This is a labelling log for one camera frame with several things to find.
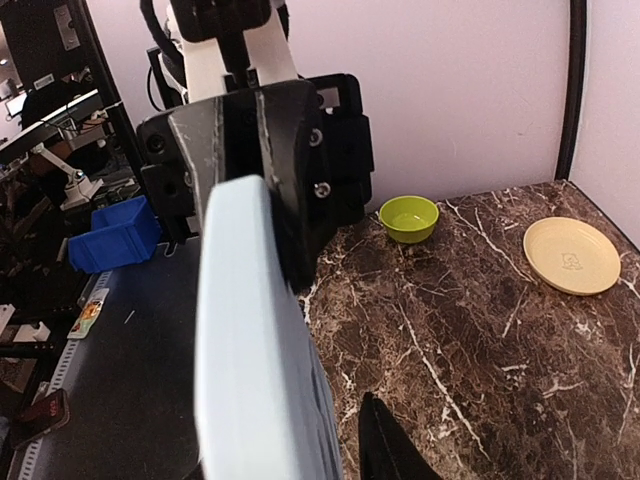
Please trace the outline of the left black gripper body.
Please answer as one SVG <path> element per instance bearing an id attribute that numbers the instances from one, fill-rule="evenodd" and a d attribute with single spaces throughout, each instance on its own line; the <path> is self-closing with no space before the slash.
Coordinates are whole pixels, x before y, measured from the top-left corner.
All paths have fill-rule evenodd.
<path id="1" fill-rule="evenodd" d="M 372 198 L 374 156 L 369 118 L 363 113 L 360 84 L 351 74 L 311 78 L 320 107 L 323 135 L 320 147 L 327 154 L 336 220 L 340 226 L 358 222 Z M 257 145 L 255 95 L 234 89 L 225 95 L 224 145 L 231 164 L 224 179 L 263 174 Z M 165 110 L 137 127 L 143 163 L 141 174 L 147 197 L 170 240 L 186 240 L 195 229 L 187 219 L 195 215 L 192 187 L 187 184 L 187 165 Z"/>

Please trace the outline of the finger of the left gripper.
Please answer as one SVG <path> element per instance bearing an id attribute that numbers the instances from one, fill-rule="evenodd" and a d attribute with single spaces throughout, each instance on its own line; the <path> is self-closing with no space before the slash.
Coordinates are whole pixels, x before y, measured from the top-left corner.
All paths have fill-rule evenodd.
<path id="1" fill-rule="evenodd" d="M 168 123 L 187 168 L 199 233 L 204 235 L 211 191 L 225 176 L 224 104 L 213 97 L 184 105 Z"/>
<path id="2" fill-rule="evenodd" d="M 309 163 L 318 126 L 316 90 L 305 80 L 223 97 L 225 180 L 261 177 L 271 200 L 271 219 L 283 277 L 295 293 L 316 275 Z"/>

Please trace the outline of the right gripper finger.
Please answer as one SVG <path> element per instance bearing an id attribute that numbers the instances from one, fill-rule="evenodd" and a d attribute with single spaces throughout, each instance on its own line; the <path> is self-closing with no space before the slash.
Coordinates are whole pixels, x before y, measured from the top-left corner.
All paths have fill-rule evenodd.
<path id="1" fill-rule="evenodd" d="M 440 479 L 386 404 L 371 392 L 358 415 L 361 479 Z"/>

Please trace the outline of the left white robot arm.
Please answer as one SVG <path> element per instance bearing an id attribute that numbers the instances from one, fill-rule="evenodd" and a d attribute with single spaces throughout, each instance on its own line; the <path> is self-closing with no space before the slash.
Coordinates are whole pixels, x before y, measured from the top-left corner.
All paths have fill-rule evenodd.
<path id="1" fill-rule="evenodd" d="M 214 188 L 259 178 L 279 261 L 294 292 L 309 288 L 338 228 L 372 197 L 370 123 L 350 74 L 304 78 L 282 1 L 175 1 L 162 27 L 140 10 L 161 53 L 182 72 L 181 105 L 142 122 L 144 185 L 177 242 L 203 218 Z"/>

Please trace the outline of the blue plastic bin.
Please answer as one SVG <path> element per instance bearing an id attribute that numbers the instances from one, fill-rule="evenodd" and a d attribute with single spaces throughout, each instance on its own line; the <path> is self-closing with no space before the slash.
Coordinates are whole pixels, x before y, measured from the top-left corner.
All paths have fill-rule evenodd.
<path id="1" fill-rule="evenodd" d="M 68 256 L 76 271 L 102 273 L 149 260 L 162 228 L 145 196 L 96 210 L 89 232 L 72 237 Z"/>

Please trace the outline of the beige round plate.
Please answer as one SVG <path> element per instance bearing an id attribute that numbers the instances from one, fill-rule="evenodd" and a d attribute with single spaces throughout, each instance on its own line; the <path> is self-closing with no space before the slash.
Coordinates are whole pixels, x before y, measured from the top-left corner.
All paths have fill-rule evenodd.
<path id="1" fill-rule="evenodd" d="M 567 294 L 600 294 L 610 289 L 621 273 L 620 255 L 611 240 L 580 220 L 538 220 L 528 227 L 522 244 L 533 271 Z"/>

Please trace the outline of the right black frame post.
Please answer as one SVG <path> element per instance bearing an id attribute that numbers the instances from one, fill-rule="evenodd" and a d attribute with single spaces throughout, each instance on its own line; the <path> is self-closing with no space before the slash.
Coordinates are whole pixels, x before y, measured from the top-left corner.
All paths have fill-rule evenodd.
<path id="1" fill-rule="evenodd" d="M 588 3 L 569 1 L 568 68 L 564 118 L 554 178 L 568 180 L 581 119 L 588 34 Z"/>

